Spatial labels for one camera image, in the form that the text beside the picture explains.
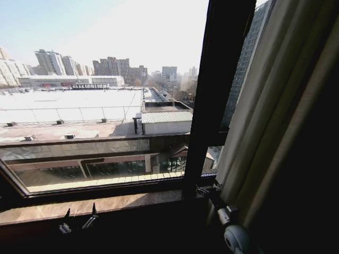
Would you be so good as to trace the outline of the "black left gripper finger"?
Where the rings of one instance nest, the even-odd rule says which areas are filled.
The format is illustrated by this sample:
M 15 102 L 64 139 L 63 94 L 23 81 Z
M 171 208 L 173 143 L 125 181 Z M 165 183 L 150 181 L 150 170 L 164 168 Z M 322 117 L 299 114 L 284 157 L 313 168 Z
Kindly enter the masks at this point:
M 69 216 L 70 216 L 70 208 L 67 210 L 66 215 L 63 217 L 63 222 L 58 226 L 59 231 L 62 234 L 69 234 L 72 232 L 68 221 L 69 221 Z
M 90 227 L 92 227 L 92 226 L 94 225 L 94 222 L 95 222 L 96 219 L 98 219 L 98 218 L 99 218 L 99 216 L 98 216 L 98 214 L 97 214 L 96 205 L 95 205 L 95 203 L 93 203 L 91 216 L 90 216 L 89 219 L 82 225 L 81 229 L 89 229 Z

